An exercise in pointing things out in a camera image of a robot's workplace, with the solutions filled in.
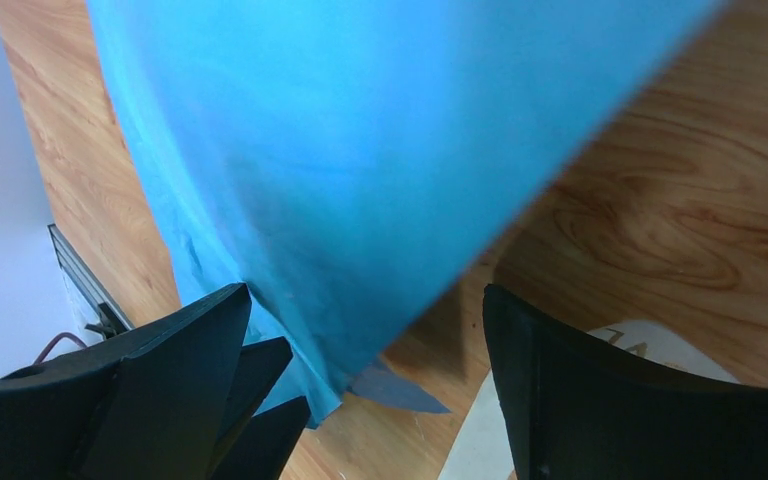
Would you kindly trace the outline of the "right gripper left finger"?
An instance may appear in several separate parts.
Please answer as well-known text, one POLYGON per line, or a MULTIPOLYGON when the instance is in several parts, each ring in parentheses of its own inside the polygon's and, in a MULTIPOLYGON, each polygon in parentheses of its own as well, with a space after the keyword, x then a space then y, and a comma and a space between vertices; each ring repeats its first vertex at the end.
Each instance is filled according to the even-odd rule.
POLYGON ((232 284, 0 379, 0 479, 203 479, 251 301, 232 284))

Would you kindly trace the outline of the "cream ribbon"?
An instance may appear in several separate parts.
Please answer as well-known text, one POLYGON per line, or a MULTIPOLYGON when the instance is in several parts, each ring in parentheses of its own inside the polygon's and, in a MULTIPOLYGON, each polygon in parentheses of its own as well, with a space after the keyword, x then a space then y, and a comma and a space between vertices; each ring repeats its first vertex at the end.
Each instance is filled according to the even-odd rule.
POLYGON ((655 468, 667 479, 710 477, 701 464, 709 450, 689 424, 715 393, 741 392, 739 381, 654 321, 590 335, 533 332, 540 370, 526 396, 526 437, 502 371, 479 389, 440 478, 653 479, 655 468))

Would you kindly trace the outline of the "blue wrapping paper sheet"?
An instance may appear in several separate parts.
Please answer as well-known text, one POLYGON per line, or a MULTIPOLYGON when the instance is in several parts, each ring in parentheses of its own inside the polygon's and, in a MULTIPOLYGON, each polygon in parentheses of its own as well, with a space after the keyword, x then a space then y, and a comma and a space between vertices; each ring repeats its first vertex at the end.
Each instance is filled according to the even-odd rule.
POLYGON ((229 283, 317 426, 718 1, 91 1, 183 304, 229 283))

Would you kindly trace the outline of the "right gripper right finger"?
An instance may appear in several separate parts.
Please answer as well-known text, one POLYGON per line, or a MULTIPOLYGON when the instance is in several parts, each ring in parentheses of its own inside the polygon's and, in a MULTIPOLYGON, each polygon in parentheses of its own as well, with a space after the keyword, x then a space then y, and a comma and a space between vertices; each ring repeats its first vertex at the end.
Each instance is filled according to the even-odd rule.
POLYGON ((522 479, 768 479, 768 389, 643 359, 490 284, 484 333, 522 479))

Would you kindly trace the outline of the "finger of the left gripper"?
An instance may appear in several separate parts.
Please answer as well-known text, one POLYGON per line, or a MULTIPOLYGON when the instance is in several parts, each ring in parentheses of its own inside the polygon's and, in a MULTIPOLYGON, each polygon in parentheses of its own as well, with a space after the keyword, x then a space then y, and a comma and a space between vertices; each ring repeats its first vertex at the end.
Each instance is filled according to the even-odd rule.
POLYGON ((291 359, 291 347, 282 337, 242 347, 224 404, 212 464, 222 463, 291 359))
POLYGON ((304 396, 255 415, 210 479, 279 479, 309 418, 304 396))

